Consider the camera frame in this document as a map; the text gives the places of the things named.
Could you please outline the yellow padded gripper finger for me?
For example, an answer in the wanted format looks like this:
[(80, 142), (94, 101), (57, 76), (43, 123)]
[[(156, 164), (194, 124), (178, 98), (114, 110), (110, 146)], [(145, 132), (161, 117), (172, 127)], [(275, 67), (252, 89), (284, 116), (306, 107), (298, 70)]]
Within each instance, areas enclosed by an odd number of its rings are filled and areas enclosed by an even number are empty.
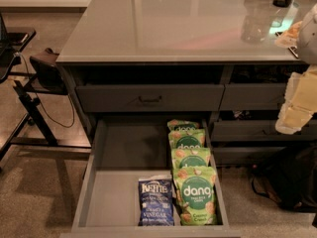
[(281, 134), (292, 135), (299, 132), (311, 118), (311, 113), (283, 104), (275, 123), (275, 130)]
[(292, 79), (291, 110), (296, 117), (312, 116), (317, 112), (317, 74), (308, 68), (301, 74), (294, 72)]

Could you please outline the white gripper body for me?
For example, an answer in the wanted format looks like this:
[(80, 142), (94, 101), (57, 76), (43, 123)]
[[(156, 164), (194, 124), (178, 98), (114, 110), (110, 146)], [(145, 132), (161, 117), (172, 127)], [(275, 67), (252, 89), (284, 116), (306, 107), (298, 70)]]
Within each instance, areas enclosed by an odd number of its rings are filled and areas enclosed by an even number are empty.
[(291, 111), (300, 111), (299, 107), (296, 107), (291, 103), (291, 99), (295, 93), (295, 90), (297, 89), (300, 77), (300, 73), (293, 72), (290, 78), (288, 79), (284, 93), (284, 103), (281, 105), (278, 114), (278, 118), (281, 120), (283, 120), (285, 116), (289, 114)]

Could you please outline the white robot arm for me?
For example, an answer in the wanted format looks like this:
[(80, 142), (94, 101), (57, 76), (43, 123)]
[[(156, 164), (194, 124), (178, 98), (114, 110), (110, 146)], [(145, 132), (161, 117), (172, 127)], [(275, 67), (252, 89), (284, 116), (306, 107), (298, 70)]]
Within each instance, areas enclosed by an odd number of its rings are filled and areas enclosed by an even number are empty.
[(293, 72), (288, 83), (275, 130), (294, 134), (305, 126), (317, 112), (317, 5), (302, 21), (279, 35), (275, 44), (281, 48), (296, 48), (301, 61), (308, 64), (303, 73)]

